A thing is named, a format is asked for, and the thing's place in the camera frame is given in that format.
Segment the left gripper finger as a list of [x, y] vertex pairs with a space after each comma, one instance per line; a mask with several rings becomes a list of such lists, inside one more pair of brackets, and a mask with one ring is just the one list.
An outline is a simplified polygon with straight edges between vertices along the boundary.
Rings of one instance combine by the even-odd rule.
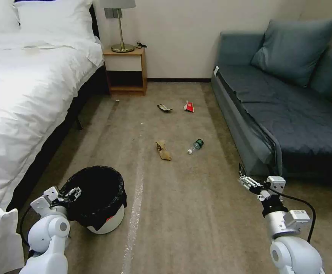
[[80, 187], [75, 187], [73, 189], [71, 189], [67, 194], [65, 194], [65, 198], [68, 201], [75, 201], [79, 198], [79, 196], [81, 195], [81, 188]]

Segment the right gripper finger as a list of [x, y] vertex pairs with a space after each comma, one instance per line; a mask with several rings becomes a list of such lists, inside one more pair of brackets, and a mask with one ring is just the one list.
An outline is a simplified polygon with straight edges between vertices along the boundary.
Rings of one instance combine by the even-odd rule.
[[257, 191], [257, 198], [259, 201], [265, 201], [270, 198], [270, 192], [267, 189], [261, 188], [258, 189]]
[[251, 177], [247, 176], [245, 168], [242, 163], [239, 163], [239, 183], [248, 189], [250, 192], [261, 192], [263, 190], [263, 186], [256, 182]]

